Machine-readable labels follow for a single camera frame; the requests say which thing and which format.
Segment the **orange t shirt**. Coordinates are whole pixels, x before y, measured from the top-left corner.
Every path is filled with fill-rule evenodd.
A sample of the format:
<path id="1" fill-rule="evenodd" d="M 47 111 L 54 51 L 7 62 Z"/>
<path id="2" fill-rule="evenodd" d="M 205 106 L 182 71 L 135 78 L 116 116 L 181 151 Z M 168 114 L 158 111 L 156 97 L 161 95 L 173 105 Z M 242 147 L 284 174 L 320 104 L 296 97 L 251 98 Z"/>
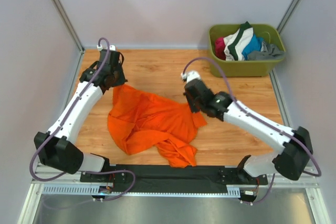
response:
<path id="1" fill-rule="evenodd" d="M 191 145 L 198 129 L 207 124 L 201 113 L 129 85 L 113 88 L 108 131 L 119 149 L 128 155 L 156 147 L 175 168 L 196 166 L 197 149 Z"/>

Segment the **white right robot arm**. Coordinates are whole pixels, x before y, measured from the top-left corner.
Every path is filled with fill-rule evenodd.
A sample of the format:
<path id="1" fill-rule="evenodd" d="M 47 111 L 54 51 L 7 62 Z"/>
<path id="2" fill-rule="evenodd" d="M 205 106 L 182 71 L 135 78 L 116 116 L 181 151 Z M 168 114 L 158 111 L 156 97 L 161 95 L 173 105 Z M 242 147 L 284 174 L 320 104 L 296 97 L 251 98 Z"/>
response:
<path id="1" fill-rule="evenodd" d="M 255 177 L 270 173 L 294 181 L 300 178 L 312 155 L 305 128 L 294 130 L 267 119 L 240 101 L 234 101 L 226 92 L 213 93 L 199 77 L 186 78 L 184 90 L 193 113 L 203 112 L 210 118 L 235 125 L 272 148 L 272 153 L 247 155 L 240 161 L 236 177 L 241 183 L 248 184 Z"/>

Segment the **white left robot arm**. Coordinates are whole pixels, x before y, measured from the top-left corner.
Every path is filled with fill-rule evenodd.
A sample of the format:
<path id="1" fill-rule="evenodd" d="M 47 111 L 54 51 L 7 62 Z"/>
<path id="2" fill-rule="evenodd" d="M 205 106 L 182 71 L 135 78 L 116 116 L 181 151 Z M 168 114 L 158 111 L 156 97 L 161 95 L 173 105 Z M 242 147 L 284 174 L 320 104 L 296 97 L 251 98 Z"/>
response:
<path id="1" fill-rule="evenodd" d="M 126 83 L 122 65 L 124 56 L 115 46 L 98 47 L 100 57 L 81 75 L 73 97 L 57 121 L 34 137 L 36 157 L 48 167 L 63 173 L 92 172 L 93 178 L 104 183 L 110 178 L 107 159 L 85 154 L 75 146 L 83 123 L 95 104 L 110 88 Z"/>

